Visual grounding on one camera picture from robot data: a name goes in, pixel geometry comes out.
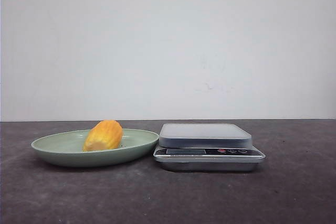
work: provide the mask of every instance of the oval plate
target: oval plate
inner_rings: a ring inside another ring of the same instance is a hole
[[[36,154],[44,161],[68,167],[96,167],[131,161],[148,153],[159,136],[151,131],[122,129],[123,136],[116,149],[83,152],[90,130],[71,131],[41,137],[32,142]]]

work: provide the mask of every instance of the digital kitchen scale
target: digital kitchen scale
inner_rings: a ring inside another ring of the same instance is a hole
[[[234,124],[164,124],[154,158],[167,170],[250,171],[265,159]]]

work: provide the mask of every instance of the plate rim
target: plate rim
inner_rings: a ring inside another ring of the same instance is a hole
[[[55,135],[60,135],[60,134],[66,134],[66,133],[73,133],[73,132],[79,132],[79,131],[90,131],[91,129],[86,129],[86,130],[76,130],[76,131],[66,131],[66,132],[59,132],[59,133],[55,133],[55,134],[51,134],[51,135],[47,135],[47,136],[43,136],[43,137],[39,137],[38,139],[35,139],[34,141],[32,141],[32,143],[30,144],[30,146],[39,152],[44,152],[44,153],[52,153],[52,154],[64,154],[64,155],[88,155],[88,154],[93,154],[93,153],[108,153],[108,152],[116,152],[116,151],[121,151],[121,150],[127,150],[127,149],[131,149],[131,148],[137,148],[137,147],[141,147],[141,146],[146,146],[148,144],[152,144],[155,143],[158,139],[159,139],[159,135],[153,131],[147,131],[147,130],[141,130],[141,129],[129,129],[129,128],[124,128],[123,130],[132,130],[132,131],[145,131],[145,132],[149,132],[151,134],[156,135],[155,140],[150,141],[148,143],[145,144],[141,144],[141,145],[137,145],[137,146],[130,146],[130,147],[124,147],[124,148],[115,148],[115,149],[110,149],[110,150],[101,150],[101,151],[89,151],[89,152],[51,152],[51,151],[46,151],[44,149],[38,148],[36,146],[34,146],[34,144],[38,141],[40,141],[41,139],[50,137],[50,136],[55,136]]]

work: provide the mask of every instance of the dark table surface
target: dark table surface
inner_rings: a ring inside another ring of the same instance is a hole
[[[169,172],[152,153],[66,168],[31,142],[97,122],[3,122],[2,223],[336,223],[336,120],[120,121],[157,133],[166,122],[234,123],[267,158],[250,173]]]

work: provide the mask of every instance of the fruit on plate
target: fruit on plate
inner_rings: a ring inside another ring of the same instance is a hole
[[[89,132],[83,145],[83,151],[102,151],[115,149],[122,138],[122,127],[115,120],[99,122]]]

